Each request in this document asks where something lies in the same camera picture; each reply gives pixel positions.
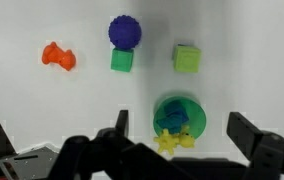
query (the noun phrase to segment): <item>white surface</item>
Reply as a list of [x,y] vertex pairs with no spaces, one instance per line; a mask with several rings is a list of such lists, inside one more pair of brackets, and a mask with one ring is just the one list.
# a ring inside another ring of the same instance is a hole
[[[110,70],[107,30],[136,17],[143,40],[130,74]],[[58,41],[77,66],[41,63]],[[200,73],[179,74],[174,44],[203,51]],[[152,116],[164,96],[196,97],[208,123],[196,149],[177,156],[243,160],[225,135],[230,111],[284,136],[284,0],[0,1],[0,121],[17,151],[114,124],[130,110],[130,138],[156,149]]]

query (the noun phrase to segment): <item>blue ball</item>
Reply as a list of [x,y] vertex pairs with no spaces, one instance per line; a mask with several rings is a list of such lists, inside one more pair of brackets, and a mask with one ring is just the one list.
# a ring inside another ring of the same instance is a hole
[[130,16],[119,16],[110,24],[110,41],[119,49],[129,50],[134,48],[139,44],[141,36],[140,24]]

